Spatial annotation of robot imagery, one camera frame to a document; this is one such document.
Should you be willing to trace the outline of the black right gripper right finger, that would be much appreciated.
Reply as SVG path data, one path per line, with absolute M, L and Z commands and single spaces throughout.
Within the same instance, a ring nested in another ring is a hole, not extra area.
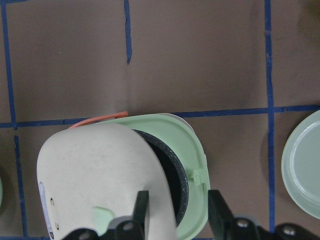
M 226 237 L 233 213 L 219 190 L 208 191 L 208 222 L 215 237 Z

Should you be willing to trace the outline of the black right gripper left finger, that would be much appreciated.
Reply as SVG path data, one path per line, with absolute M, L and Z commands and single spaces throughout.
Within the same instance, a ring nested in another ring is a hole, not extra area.
M 142 227 L 145 226 L 145 219 L 147 215 L 147 209 L 149 205 L 149 191 L 142 190 L 137 193 L 132 219 L 140 224 Z

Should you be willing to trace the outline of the green plate near right arm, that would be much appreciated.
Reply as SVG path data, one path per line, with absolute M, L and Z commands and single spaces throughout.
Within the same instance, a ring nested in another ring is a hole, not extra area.
M 291 199 L 310 216 L 320 218 L 320 112 L 306 117 L 288 137 L 281 175 Z

